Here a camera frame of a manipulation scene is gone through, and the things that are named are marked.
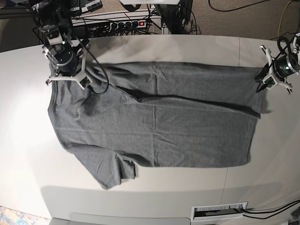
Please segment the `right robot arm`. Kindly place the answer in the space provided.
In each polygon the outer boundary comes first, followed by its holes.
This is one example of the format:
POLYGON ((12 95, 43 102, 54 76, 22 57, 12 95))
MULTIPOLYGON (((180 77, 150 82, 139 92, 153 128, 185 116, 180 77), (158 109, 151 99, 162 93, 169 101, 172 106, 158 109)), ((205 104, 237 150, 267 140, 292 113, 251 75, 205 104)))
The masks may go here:
POLYGON ((75 37, 73 24, 63 1, 30 0, 29 4, 36 13, 37 28, 45 37, 42 49, 51 69, 46 84, 74 81, 84 90, 92 83, 85 70, 89 40, 84 39, 78 45, 72 43, 75 37))

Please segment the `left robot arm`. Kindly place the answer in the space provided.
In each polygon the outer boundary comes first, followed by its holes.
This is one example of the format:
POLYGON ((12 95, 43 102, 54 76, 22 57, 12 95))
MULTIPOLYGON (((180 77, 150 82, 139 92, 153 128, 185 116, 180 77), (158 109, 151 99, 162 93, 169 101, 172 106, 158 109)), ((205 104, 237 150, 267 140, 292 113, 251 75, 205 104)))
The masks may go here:
POLYGON ((286 88, 289 94, 293 92, 293 86, 287 78, 300 74, 300 34, 295 34, 292 40, 280 36, 277 39, 277 47, 279 54, 273 57, 269 48, 260 46, 267 58, 267 63, 255 77, 258 83, 256 93, 265 89, 271 90, 278 85, 286 88))

